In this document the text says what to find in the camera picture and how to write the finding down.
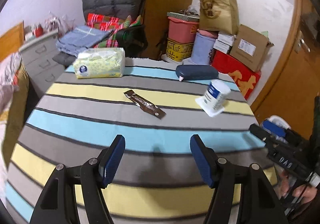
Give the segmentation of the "person's right hand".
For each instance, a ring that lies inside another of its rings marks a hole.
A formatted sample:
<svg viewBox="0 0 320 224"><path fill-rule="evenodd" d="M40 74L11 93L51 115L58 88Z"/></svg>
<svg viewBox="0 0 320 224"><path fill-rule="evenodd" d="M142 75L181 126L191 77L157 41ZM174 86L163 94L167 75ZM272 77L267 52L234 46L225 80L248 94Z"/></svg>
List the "person's right hand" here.
<svg viewBox="0 0 320 224"><path fill-rule="evenodd" d="M287 171L282 171L281 175L281 185L280 185L280 195L285 196L289 191L289 173ZM317 189L314 187L302 185L296 188L293 192L294 197L302 196L301 203L306 204L311 202L317 195Z"/></svg>

